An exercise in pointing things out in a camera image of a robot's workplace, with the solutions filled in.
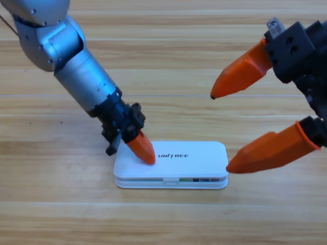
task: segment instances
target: white plastic case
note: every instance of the white plastic case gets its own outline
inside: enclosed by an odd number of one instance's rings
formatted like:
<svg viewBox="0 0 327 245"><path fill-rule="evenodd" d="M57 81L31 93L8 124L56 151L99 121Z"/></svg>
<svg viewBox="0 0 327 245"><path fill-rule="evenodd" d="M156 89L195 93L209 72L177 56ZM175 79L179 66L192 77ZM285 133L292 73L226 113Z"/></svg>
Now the white plastic case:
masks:
<svg viewBox="0 0 327 245"><path fill-rule="evenodd" d="M114 166L121 188L221 189L227 185L228 157L215 141L152 141L154 165L146 165L121 144Z"/></svg>

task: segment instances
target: orange fingertip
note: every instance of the orange fingertip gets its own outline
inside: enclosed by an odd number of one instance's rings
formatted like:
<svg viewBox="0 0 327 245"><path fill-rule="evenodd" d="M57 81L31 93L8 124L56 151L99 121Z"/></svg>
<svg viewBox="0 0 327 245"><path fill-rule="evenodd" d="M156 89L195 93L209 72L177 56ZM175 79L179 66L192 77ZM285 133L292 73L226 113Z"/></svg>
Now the orange fingertip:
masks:
<svg viewBox="0 0 327 245"><path fill-rule="evenodd" d="M139 132L139 135L134 140L127 143L127 145L146 164L153 165L155 163L155 153L152 143L142 131Z"/></svg>
<svg viewBox="0 0 327 245"><path fill-rule="evenodd" d="M211 90L213 99L245 90L264 77L272 64L265 51L263 38L256 46L226 67Z"/></svg>
<svg viewBox="0 0 327 245"><path fill-rule="evenodd" d="M243 147L226 170L246 174L282 167L314 150L320 150L320 147L305 135L297 121L278 134L269 132Z"/></svg>

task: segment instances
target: wood grain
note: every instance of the wood grain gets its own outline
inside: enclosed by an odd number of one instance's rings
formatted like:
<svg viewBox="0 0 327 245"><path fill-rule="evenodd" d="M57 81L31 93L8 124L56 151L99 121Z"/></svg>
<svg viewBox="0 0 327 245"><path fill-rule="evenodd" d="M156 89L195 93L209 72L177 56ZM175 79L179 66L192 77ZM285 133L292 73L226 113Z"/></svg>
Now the wood grain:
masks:
<svg viewBox="0 0 327 245"><path fill-rule="evenodd" d="M209 92L277 16L325 21L325 0L72 0L70 15L151 140L214 140L228 158L314 116L270 70L245 91ZM10 15L0 14L12 25ZM282 168L229 175L218 191L133 190L114 181L101 124L0 22L0 244L327 244L327 151Z"/></svg>

